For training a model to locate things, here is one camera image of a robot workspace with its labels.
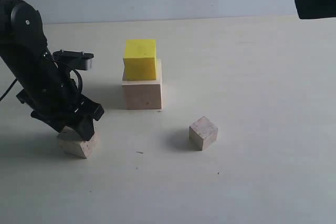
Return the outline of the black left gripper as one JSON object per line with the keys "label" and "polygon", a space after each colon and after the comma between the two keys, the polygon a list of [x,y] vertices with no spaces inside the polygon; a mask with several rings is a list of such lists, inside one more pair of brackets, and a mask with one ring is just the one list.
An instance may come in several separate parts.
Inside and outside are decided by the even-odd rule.
{"label": "black left gripper", "polygon": [[93,102],[82,94],[83,80],[78,77],[43,87],[41,81],[33,78],[16,78],[23,89],[17,94],[21,103],[27,104],[30,116],[49,125],[58,133],[71,121],[70,127],[83,141],[89,141],[95,130],[93,120],[100,120],[104,114],[101,104]]}

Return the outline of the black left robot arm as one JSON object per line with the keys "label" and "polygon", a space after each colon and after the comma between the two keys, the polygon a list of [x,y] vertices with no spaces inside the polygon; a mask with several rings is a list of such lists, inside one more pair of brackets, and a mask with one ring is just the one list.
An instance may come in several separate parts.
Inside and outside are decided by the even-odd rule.
{"label": "black left robot arm", "polygon": [[91,68],[92,53],[51,53],[39,11],[23,0],[1,0],[1,58],[22,85],[17,98],[33,118],[57,132],[67,126],[84,141],[93,137],[104,109],[83,95],[79,74]]}

